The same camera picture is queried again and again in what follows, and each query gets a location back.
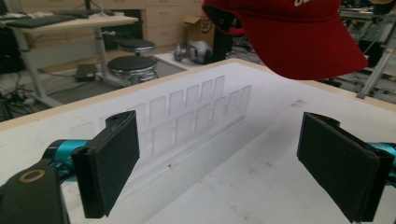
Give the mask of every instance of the table leg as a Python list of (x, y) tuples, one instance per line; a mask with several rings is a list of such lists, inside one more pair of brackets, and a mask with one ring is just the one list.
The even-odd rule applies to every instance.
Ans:
[(20, 47), (21, 56), (26, 65), (26, 69), (29, 72), (30, 78), (32, 79), (33, 86), (35, 87), (34, 97), (41, 103), (48, 105), (50, 107), (62, 105), (62, 103), (49, 98), (45, 93), (45, 90), (39, 78), (39, 74), (37, 72), (37, 68), (35, 67), (35, 61), (31, 56), (31, 51), (26, 43), (23, 33), (14, 30), (14, 35), (17, 38), (18, 45)]
[(119, 84), (121, 86), (128, 86), (125, 81), (120, 80), (119, 78), (111, 76), (108, 71), (107, 71), (107, 57), (106, 57), (106, 49), (105, 49), (105, 41), (103, 39), (103, 34), (101, 28), (95, 28), (95, 43), (96, 43), (96, 49), (97, 53), (99, 55), (99, 61), (100, 61), (100, 68), (101, 68), (101, 74), (97, 75), (100, 78), (104, 80), (111, 81), (113, 83)]

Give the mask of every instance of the cabinet drawer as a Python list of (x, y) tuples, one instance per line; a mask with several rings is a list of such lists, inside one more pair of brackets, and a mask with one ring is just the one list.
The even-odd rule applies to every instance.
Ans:
[(148, 7), (179, 6), (180, 0), (146, 0)]
[(158, 47), (183, 43), (185, 40), (183, 28), (165, 27), (149, 28), (148, 40), (154, 42)]
[[(100, 6), (100, 0), (93, 0), (97, 6)], [(108, 9), (142, 9), (145, 7), (145, 0), (103, 0), (103, 8)]]
[(179, 7), (149, 7), (147, 8), (147, 26), (178, 26), (181, 24)]

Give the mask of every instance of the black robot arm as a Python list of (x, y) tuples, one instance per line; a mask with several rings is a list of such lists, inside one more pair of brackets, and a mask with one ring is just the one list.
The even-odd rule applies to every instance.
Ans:
[(61, 184), (76, 176), (85, 217), (108, 216), (139, 159), (136, 114), (114, 115), (92, 140), (57, 140), (0, 187), (0, 223), (70, 223)]

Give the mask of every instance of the keyboard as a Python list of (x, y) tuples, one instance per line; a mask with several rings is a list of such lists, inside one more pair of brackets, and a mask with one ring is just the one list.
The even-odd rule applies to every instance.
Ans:
[(75, 16), (79, 19), (88, 19), (91, 15), (105, 13), (107, 16), (114, 16), (114, 12), (110, 9), (71, 9), (71, 10), (52, 10), (55, 15)]
[(51, 25), (63, 21), (72, 21), (75, 19), (76, 17), (74, 16), (54, 15), (48, 17), (11, 21), (7, 23), (7, 26), (18, 27), (18, 28), (36, 28), (36, 27)]

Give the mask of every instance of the black stool seat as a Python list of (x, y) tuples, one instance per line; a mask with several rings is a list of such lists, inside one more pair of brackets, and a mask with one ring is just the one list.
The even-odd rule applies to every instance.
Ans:
[(155, 49), (155, 43), (142, 39), (124, 39), (118, 44), (121, 50), (127, 52), (146, 52)]
[(153, 70), (157, 62), (148, 57), (123, 56), (108, 62), (107, 67), (115, 75), (133, 75)]

